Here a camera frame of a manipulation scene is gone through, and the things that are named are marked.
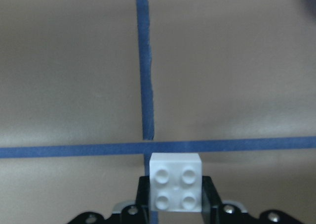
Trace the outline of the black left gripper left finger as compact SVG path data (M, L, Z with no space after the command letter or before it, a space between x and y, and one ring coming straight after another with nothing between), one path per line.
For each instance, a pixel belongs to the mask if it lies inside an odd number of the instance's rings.
M139 178L136 198L130 204L118 204L112 214L105 218L96 212L83 212L69 221L71 224L149 224L150 179Z

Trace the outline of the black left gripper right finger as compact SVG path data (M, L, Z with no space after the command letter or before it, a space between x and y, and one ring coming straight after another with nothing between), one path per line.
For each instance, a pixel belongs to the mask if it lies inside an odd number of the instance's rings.
M224 203L211 179L202 177L201 215L205 224L300 224L301 221L280 210L267 210L258 218L232 202Z

